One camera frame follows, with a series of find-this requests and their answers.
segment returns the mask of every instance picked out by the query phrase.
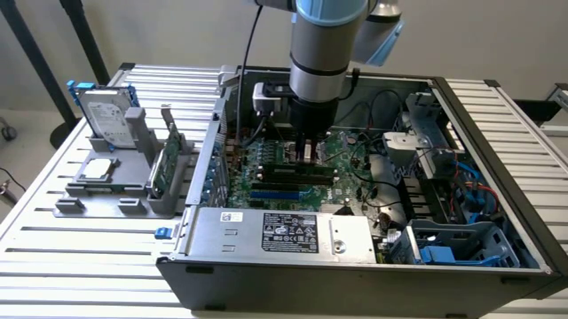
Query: blue drive bracket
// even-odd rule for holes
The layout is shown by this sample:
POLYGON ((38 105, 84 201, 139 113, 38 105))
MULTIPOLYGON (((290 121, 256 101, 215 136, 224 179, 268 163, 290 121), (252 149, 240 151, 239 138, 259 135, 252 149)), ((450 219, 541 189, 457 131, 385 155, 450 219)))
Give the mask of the blue drive bracket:
POLYGON ((125 88, 127 88, 128 93, 131 95, 132 105, 136 106, 136 107, 140 107, 139 97, 136 95, 136 88, 132 86, 131 83, 128 83, 128 86, 125 88))
POLYGON ((419 256, 429 265, 484 266, 492 267, 498 264, 500 256, 490 256, 482 261, 457 261, 450 247, 426 246, 419 250, 419 256))
POLYGON ((85 90, 85 89, 88 90, 88 89, 91 89, 93 87, 95 87, 95 83, 83 83, 81 82, 81 83, 79 83, 75 86, 75 81, 73 80, 68 80, 68 82, 67 82, 67 91, 69 91, 69 94, 71 94, 71 97, 72 97, 72 102, 79 107, 80 112, 83 113, 83 117, 85 118, 87 124, 91 127, 93 137, 97 138, 99 136, 95 133, 95 129, 93 129, 92 123, 88 120, 85 109, 83 108, 83 104, 80 103, 79 96, 77 96, 77 90, 85 90))

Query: green circuit board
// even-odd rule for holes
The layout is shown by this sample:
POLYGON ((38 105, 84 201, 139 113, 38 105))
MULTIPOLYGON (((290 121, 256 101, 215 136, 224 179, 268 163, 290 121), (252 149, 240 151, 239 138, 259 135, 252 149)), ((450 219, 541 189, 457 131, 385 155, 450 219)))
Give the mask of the green circuit board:
MULTIPOLYGON (((228 168, 230 174, 230 192, 228 207, 232 208, 263 208, 271 210, 295 210, 295 211, 319 211, 322 204, 343 204, 349 198, 355 200, 355 191, 366 183, 353 175, 353 166, 350 157, 355 151, 358 142, 349 145, 347 138, 357 138, 357 134, 349 132, 335 132, 320 144, 318 149, 318 161, 315 166, 330 167, 337 173, 332 185, 307 185, 296 184, 299 187, 299 200, 295 199, 258 199, 251 198, 250 194, 254 183, 260 183, 258 179, 258 166, 262 164, 292 164, 294 149, 292 142, 280 140, 260 139, 247 148, 244 154, 234 156, 228 168), (256 201, 255 207, 251 207, 251 201, 256 201), (258 207, 258 202, 263 201, 263 206, 258 207)), ((363 159, 363 150, 355 157, 363 159)), ((365 178, 370 178, 370 171, 362 170, 363 164, 358 166, 357 173, 365 178)))
POLYGON ((177 157, 181 150, 180 135, 175 124, 169 126, 169 135, 164 143, 160 156, 157 158, 155 173, 152 174, 152 195, 160 198, 168 191, 177 164, 177 157))

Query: white sticker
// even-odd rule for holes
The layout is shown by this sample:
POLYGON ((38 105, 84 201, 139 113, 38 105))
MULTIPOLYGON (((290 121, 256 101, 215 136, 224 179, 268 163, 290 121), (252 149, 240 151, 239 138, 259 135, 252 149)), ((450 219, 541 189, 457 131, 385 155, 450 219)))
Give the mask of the white sticker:
POLYGON ((111 103, 88 103, 88 109, 93 118, 93 125, 104 140, 117 148, 135 148, 133 138, 124 114, 120 108, 111 103))
POLYGON ((236 211, 224 211, 220 213, 220 221, 242 221, 242 212, 236 211))

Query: motherboard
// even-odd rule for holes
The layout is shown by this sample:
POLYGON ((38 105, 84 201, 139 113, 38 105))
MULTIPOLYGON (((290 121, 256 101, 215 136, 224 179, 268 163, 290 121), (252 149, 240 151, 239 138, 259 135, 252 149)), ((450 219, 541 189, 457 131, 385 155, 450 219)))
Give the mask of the motherboard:
POLYGON ((294 142, 286 140, 263 138, 244 154, 228 154, 228 207, 322 211, 350 205, 367 187, 353 170, 361 177, 371 174, 363 151, 354 154, 359 139, 354 132, 330 132, 316 144, 315 163, 298 161, 294 142))

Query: blue ram slot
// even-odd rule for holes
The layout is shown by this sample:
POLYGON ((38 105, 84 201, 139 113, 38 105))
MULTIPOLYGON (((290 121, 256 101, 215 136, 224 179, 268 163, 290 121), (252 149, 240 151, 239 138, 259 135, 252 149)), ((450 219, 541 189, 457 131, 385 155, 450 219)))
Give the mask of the blue ram slot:
POLYGON ((294 201, 299 201, 299 192, 296 192, 296 191, 288 191, 288 192, 251 191, 250 197, 251 198, 263 198, 263 199, 290 199, 290 200, 294 200, 294 201))

